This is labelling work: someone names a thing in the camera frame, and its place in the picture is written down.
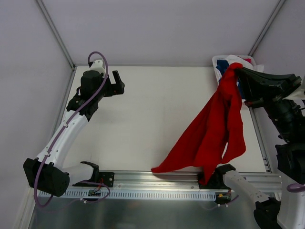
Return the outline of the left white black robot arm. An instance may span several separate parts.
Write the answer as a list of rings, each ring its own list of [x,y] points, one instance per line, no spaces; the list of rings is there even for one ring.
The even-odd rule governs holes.
[[[61,125],[38,156],[26,159],[23,164],[29,186],[34,190],[60,197],[71,185],[79,185],[83,181],[88,186],[98,184],[98,165],[82,161],[77,166],[64,168],[63,163],[77,135],[98,110],[99,101],[124,93],[125,85],[118,71],[112,74],[114,83],[96,70],[83,73],[81,85],[68,102]]]

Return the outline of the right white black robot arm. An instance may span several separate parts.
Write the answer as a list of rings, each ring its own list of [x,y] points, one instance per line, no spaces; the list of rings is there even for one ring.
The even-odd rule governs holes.
[[[262,107],[276,127],[283,145],[275,145],[282,179],[281,199],[260,192],[231,166],[221,166],[213,177],[217,188],[228,187],[247,200],[262,229],[305,227],[305,117],[295,99],[305,99],[305,83],[295,74],[274,75],[236,68],[245,105]]]

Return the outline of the red t shirt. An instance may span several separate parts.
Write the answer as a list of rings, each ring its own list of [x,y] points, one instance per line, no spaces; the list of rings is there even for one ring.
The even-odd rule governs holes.
[[[237,87],[236,68],[228,66],[215,93],[183,132],[166,159],[153,173],[185,167],[201,167],[205,182],[219,164],[227,164],[246,151],[241,117],[242,99]]]

